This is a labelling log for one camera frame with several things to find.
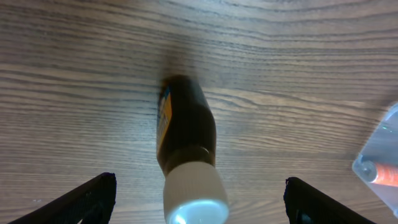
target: wooden surface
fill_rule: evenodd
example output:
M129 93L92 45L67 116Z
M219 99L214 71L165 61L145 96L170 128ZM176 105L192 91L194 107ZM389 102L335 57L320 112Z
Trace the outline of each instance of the wooden surface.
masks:
M228 223L288 223L297 176L377 223L351 163L398 99L398 1L0 2L0 223L102 172L111 223L164 223L159 80L196 76Z

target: brown tabletop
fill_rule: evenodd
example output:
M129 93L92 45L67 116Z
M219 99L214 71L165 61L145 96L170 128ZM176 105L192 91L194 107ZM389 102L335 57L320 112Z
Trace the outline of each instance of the brown tabletop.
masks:
M288 223L296 176L377 223L351 164L398 99L398 1L0 2L0 223L102 172L111 223L164 223L159 80L197 77L228 223Z

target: bottle cap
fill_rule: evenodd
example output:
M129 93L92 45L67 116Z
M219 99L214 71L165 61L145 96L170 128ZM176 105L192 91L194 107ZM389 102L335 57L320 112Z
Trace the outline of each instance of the bottle cap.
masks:
M163 204L167 224L223 224L229 215L221 178L204 162L188 162L168 174Z

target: wood grain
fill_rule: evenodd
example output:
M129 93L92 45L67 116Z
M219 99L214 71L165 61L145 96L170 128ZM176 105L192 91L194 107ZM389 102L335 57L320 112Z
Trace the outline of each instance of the wood grain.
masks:
M197 77L228 223L288 223L297 176L377 223L351 164L398 99L398 1L0 2L0 222L101 172L111 223L163 223L159 80Z

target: white bottle cap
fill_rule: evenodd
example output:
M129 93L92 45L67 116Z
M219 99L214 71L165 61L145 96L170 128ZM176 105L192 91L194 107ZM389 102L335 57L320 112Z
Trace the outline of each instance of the white bottle cap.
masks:
M223 224L228 200L217 170L204 162L174 168L163 190L166 224Z

